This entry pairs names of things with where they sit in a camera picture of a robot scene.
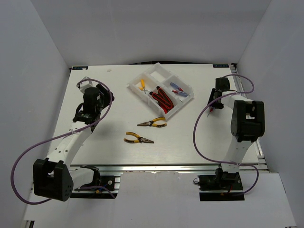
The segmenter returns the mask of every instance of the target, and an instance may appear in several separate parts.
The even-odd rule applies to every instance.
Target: purple cable
[[[116,198],[115,195],[113,195],[113,193],[110,192],[110,190],[104,186],[87,186],[87,187],[80,187],[80,189],[104,189],[112,196],[113,199]]]
[[[113,99],[113,98],[112,98],[112,93],[111,93],[110,89],[109,89],[104,83],[102,83],[102,82],[100,82],[100,81],[98,81],[98,80],[96,80],[96,79],[91,79],[91,78],[90,78],[90,79],[83,79],[83,80],[81,80],[80,82],[77,83],[77,85],[80,84],[80,83],[82,83],[82,82],[84,82],[84,81],[94,81],[94,82],[97,82],[97,83],[102,84],[102,85],[109,91],[109,93],[110,93],[110,104],[109,104],[109,107],[107,108],[105,114],[104,114],[100,119],[96,120],[94,123],[92,123],[92,124],[90,124],[90,125],[88,125],[88,126],[85,126],[85,127],[79,128],[79,129],[77,129],[77,130],[74,130],[75,133],[80,132],[80,131],[82,131],[82,130],[84,130],[84,129],[86,129],[86,128],[89,128],[89,127],[91,127],[91,126],[93,126],[93,125],[99,123],[99,122],[100,122],[102,119],[104,119],[105,116],[108,114],[108,112],[109,112],[109,110],[110,110],[110,108],[111,108],[111,105],[112,105],[112,99]],[[45,203],[45,202],[48,202],[48,201],[51,200],[51,199],[46,199],[46,200],[43,200],[43,201],[40,201],[40,202],[30,202],[30,201],[26,200],[25,198],[23,198],[23,197],[19,194],[19,192],[17,191],[16,185],[15,185],[15,181],[14,181],[14,174],[15,174],[16,166],[17,166],[17,164],[19,163],[19,161],[21,160],[21,158],[22,158],[26,153],[28,153],[30,150],[34,149],[35,147],[40,146],[40,145],[45,144],[45,143],[48,143],[48,142],[53,141],[53,140],[55,140],[55,139],[59,139],[59,138],[62,138],[62,137],[66,137],[66,136],[72,135],[72,134],[73,134],[72,132],[68,132],[68,133],[65,133],[65,134],[56,136],[56,137],[54,137],[54,138],[47,139],[47,140],[45,140],[45,141],[39,142],[39,143],[37,143],[37,144],[35,144],[35,145],[33,145],[33,146],[27,148],[27,149],[26,149],[26,150],[25,150],[25,151],[16,159],[16,161],[15,161],[15,163],[14,163],[14,165],[13,165],[13,168],[11,169],[11,173],[10,173],[10,184],[11,184],[11,187],[13,188],[14,193],[15,193],[16,196],[19,198],[19,200],[21,200],[22,202],[24,202],[24,203],[26,203],[26,204],[29,204],[29,205],[37,205],[37,204]]]
[[[205,156],[199,151],[199,149],[197,148],[197,145],[196,145],[196,141],[195,141],[195,133],[196,133],[196,128],[197,128],[197,126],[198,126],[199,120],[200,120],[201,116],[202,116],[203,113],[207,110],[207,108],[208,108],[209,106],[211,106],[214,102],[217,102],[218,100],[220,100],[220,99],[222,99],[222,98],[224,98],[224,97],[226,97],[226,96],[236,95],[236,94],[250,94],[250,93],[252,93],[252,92],[254,91],[255,86],[254,86],[253,82],[252,82],[249,78],[247,78],[247,77],[245,77],[245,76],[242,76],[242,75],[238,75],[238,74],[230,74],[230,75],[226,75],[226,76],[223,76],[223,77],[228,77],[228,76],[238,76],[238,77],[243,77],[243,78],[247,79],[247,80],[251,83],[252,89],[251,89],[249,92],[239,92],[239,93],[234,92],[234,93],[226,94],[226,95],[220,96],[220,97],[214,99],[213,101],[211,101],[211,102],[210,102],[210,103],[209,103],[209,104],[200,112],[200,114],[199,114],[199,116],[198,116],[198,118],[197,118],[197,120],[196,120],[196,122],[195,122],[195,124],[194,124],[194,129],[193,129],[193,144],[194,144],[194,148],[195,148],[196,152],[197,152],[202,158],[206,159],[207,161],[215,162],[215,163],[222,163],[222,164],[231,164],[231,165],[239,165],[239,166],[250,166],[250,167],[253,167],[253,168],[256,170],[256,174],[257,174],[257,175],[256,175],[256,180],[255,180],[255,182],[253,183],[253,185],[252,185],[248,190],[246,190],[246,191],[244,191],[244,192],[242,193],[242,194],[245,194],[245,193],[249,192],[250,190],[252,190],[252,189],[255,187],[255,185],[257,184],[257,180],[258,180],[258,178],[259,178],[259,171],[258,171],[257,167],[254,166],[254,165],[250,165],[250,164],[237,164],[236,162],[231,162],[231,161],[217,161],[217,160],[213,160],[213,159],[207,158],[207,157],[205,157]]]

